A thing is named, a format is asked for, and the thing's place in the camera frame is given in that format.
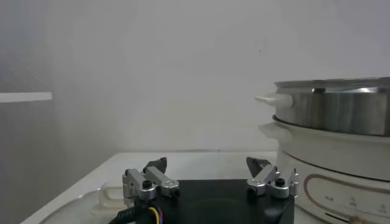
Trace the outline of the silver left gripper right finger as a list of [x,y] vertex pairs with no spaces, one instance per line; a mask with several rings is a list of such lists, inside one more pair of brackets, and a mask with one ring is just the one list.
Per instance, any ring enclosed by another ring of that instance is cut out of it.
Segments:
[[266,193],[277,199],[297,197],[299,191],[299,173],[295,168],[280,171],[266,159],[246,158],[247,167],[252,175],[247,187],[257,197]]

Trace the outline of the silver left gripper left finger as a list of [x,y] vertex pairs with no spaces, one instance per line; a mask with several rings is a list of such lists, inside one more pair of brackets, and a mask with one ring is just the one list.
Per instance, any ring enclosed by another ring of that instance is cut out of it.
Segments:
[[149,161],[138,171],[127,169],[122,175],[124,204],[134,207],[137,203],[150,203],[158,197],[177,198],[180,195],[178,180],[165,175],[167,157]]

